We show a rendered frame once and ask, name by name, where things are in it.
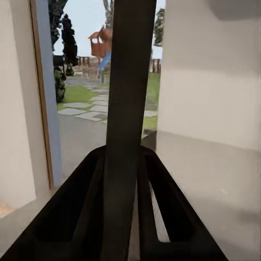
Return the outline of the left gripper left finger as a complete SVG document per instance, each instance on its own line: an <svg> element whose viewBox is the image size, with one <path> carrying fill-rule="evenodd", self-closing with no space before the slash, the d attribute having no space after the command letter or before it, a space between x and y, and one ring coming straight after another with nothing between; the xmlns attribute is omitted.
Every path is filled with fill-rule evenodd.
<svg viewBox="0 0 261 261"><path fill-rule="evenodd" d="M99 261L106 145L92 150L0 261Z"/></svg>

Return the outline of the poster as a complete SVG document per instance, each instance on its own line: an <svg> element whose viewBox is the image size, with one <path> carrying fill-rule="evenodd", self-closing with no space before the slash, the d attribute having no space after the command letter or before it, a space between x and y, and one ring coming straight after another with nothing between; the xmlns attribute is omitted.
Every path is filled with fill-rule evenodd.
<svg viewBox="0 0 261 261"><path fill-rule="evenodd" d="M114 0L99 261L127 261L157 0Z"/></svg>

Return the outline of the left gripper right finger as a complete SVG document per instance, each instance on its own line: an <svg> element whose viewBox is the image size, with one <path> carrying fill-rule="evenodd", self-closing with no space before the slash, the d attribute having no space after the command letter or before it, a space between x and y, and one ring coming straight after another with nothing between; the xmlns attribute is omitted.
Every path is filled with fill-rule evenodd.
<svg viewBox="0 0 261 261"><path fill-rule="evenodd" d="M149 181L170 243L158 240ZM136 182L140 261L228 261L157 154L141 145Z"/></svg>

